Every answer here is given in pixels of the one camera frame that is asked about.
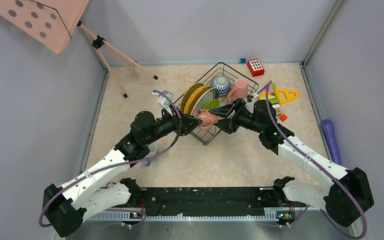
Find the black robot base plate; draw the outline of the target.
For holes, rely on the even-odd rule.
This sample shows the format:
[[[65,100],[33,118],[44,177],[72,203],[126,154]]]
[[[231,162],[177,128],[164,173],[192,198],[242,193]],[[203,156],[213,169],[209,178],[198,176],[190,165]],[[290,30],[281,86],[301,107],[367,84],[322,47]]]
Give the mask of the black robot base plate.
[[[267,208],[304,207],[281,200],[271,187],[147,187],[114,210],[143,211],[148,217],[260,217]]]

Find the pink dotted board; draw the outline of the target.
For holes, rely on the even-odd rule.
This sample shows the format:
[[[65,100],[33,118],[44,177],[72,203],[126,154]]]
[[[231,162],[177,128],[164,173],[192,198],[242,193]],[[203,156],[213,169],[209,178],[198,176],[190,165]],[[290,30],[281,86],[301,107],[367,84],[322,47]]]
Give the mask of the pink dotted board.
[[[0,16],[60,54],[89,0],[0,0]]]

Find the orange toy block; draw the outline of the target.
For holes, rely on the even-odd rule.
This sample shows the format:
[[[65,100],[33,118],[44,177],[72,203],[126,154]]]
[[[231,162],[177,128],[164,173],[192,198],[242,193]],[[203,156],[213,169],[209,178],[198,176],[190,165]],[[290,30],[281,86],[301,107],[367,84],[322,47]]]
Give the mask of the orange toy block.
[[[288,118],[288,116],[286,114],[282,114],[278,119],[281,121],[281,122],[284,122],[286,121]]]

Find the yellow polka dot plate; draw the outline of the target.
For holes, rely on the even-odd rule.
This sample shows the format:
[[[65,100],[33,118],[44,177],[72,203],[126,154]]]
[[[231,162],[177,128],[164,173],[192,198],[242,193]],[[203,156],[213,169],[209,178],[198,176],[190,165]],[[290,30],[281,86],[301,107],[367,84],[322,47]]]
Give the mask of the yellow polka dot plate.
[[[209,90],[211,88],[210,85],[203,85],[201,87],[199,87],[197,90],[195,90],[191,96],[189,97],[189,99],[187,100],[187,103],[185,105],[185,108],[184,108],[184,112],[185,114],[188,114],[190,115],[191,112],[192,112],[192,107],[195,105],[195,102],[197,101],[197,99],[204,93],[206,92],[207,90]]]

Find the pink tripod stand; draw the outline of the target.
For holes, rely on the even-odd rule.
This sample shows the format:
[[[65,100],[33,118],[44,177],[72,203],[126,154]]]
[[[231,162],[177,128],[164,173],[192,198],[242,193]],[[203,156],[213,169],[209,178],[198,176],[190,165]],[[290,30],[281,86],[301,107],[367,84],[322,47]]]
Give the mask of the pink tripod stand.
[[[138,77],[139,74],[137,73],[135,68],[138,68],[148,74],[149,76],[153,77],[153,79],[158,80],[159,77],[139,64],[136,60],[129,57],[127,54],[122,52],[120,49],[115,47],[114,45],[110,44],[105,38],[102,36],[95,34],[93,31],[91,31],[84,23],[83,21],[79,20],[76,25],[80,30],[82,30],[87,36],[91,37],[92,42],[91,46],[95,49],[95,52],[97,53],[98,57],[102,62],[104,63],[106,69],[110,73],[111,77],[115,81],[117,87],[121,91],[121,94],[124,98],[128,97],[127,90],[125,86],[122,84],[120,79],[118,78],[118,74],[113,70],[110,63],[108,62],[107,58],[105,57],[102,49],[104,49],[110,56],[112,56],[115,60],[117,60],[126,70],[127,72],[124,73],[127,76],[133,76]]]

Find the grey white mug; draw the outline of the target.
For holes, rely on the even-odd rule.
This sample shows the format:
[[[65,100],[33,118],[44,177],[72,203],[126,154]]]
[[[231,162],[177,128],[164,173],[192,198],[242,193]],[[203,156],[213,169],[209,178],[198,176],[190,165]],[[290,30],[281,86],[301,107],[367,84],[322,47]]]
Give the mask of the grey white mug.
[[[145,161],[145,166],[149,167],[153,161],[153,157],[157,154],[158,152],[158,147],[155,143],[151,143],[148,145],[149,153],[145,156],[147,161]]]

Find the white plate teal rim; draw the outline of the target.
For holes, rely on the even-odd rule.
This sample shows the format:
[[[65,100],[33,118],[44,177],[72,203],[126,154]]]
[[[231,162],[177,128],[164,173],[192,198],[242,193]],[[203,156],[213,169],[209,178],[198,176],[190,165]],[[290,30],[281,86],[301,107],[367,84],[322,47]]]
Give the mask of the white plate teal rim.
[[[204,109],[205,106],[211,102],[214,99],[218,99],[220,93],[219,90],[215,87],[208,89],[206,92],[204,92],[195,102],[194,106],[191,108],[191,110],[195,109]]]

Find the red patterned bowl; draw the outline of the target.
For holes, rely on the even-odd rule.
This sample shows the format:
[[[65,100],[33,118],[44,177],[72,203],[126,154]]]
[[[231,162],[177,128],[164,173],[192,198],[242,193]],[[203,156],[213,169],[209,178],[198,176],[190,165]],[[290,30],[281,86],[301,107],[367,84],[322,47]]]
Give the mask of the red patterned bowl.
[[[217,88],[220,96],[227,96],[231,91],[232,85],[225,76],[216,76],[210,81],[213,88]]]

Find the small pink mug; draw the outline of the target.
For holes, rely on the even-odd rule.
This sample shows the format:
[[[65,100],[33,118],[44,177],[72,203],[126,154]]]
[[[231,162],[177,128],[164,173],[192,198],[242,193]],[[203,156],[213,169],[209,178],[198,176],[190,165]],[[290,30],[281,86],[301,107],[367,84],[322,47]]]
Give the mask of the small pink mug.
[[[200,130],[209,130],[213,125],[219,122],[219,117],[211,113],[208,109],[194,109],[193,116],[202,121]]]

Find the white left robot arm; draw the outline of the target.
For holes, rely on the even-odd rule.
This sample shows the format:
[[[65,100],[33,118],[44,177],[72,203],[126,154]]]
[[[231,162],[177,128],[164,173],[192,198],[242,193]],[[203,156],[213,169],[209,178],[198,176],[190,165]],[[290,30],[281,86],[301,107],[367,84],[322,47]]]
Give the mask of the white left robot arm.
[[[130,124],[129,133],[98,163],[60,186],[50,184],[43,192],[41,227],[53,227],[59,237],[73,234],[86,220],[88,209],[83,205],[91,200],[101,185],[130,169],[149,154],[149,145],[174,132],[176,137],[188,135],[202,120],[175,109],[162,109],[155,118],[149,111],[139,112]]]

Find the large pink mug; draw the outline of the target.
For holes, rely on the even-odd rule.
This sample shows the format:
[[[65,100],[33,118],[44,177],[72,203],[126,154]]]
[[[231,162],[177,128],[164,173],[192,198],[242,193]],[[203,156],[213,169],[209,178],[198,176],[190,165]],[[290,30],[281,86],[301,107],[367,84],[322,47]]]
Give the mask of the large pink mug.
[[[248,96],[248,84],[244,79],[237,79],[231,91],[227,94],[226,99],[228,102],[234,102],[237,99],[246,99]]]

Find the colourful toy block stack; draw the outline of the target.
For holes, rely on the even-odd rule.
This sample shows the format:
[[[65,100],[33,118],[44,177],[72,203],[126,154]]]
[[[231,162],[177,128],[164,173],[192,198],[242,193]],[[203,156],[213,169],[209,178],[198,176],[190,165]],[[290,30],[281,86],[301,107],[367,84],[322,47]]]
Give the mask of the colourful toy block stack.
[[[274,109],[281,108],[279,100],[275,94],[275,87],[275,83],[272,82],[270,85],[262,89],[259,94],[259,100],[268,99]]]

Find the red toy block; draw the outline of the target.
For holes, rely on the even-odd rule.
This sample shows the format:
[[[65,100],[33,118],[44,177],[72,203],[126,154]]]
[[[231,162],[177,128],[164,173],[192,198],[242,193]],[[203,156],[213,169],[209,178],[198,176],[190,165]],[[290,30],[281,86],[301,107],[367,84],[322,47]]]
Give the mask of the red toy block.
[[[265,73],[265,69],[258,58],[248,60],[246,65],[253,77],[262,76]]]

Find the wooden cross block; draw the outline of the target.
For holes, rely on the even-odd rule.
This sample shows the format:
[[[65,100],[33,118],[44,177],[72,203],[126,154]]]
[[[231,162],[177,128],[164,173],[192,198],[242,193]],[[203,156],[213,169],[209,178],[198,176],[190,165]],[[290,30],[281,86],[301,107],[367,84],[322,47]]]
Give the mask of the wooden cross block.
[[[279,108],[275,108],[275,112],[276,112],[276,117],[278,118],[278,117],[280,117],[283,113],[282,113],[282,111],[281,111],[281,108],[279,107]]]

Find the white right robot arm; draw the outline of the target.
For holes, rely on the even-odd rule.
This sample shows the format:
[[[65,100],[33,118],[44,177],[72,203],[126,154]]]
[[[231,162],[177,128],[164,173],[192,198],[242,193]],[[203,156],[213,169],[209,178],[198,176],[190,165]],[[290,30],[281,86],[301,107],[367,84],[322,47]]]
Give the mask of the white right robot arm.
[[[273,192],[279,206],[300,202],[325,212],[342,227],[349,227],[374,206],[367,174],[360,168],[348,169],[312,150],[295,134],[278,123],[276,110],[267,100],[251,103],[252,110],[242,99],[214,108],[210,113],[220,119],[216,124],[232,134],[239,128],[258,133],[261,144],[306,172],[317,184],[285,177]]]

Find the lime green plate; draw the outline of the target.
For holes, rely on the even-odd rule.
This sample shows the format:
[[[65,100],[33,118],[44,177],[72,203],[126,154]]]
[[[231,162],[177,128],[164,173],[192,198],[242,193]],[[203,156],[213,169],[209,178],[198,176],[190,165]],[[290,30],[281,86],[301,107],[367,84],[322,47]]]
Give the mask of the lime green plate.
[[[205,106],[204,109],[206,110],[212,110],[219,108],[221,105],[220,101],[218,99],[212,99],[210,102],[208,102]]]

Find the yellow triangle toy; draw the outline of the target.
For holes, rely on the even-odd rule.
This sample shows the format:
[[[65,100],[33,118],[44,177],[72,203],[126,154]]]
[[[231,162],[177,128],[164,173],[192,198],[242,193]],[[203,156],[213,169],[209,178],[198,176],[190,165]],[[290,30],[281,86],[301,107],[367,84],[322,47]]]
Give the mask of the yellow triangle toy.
[[[280,105],[286,104],[300,97],[300,93],[296,90],[276,89],[275,94]]]

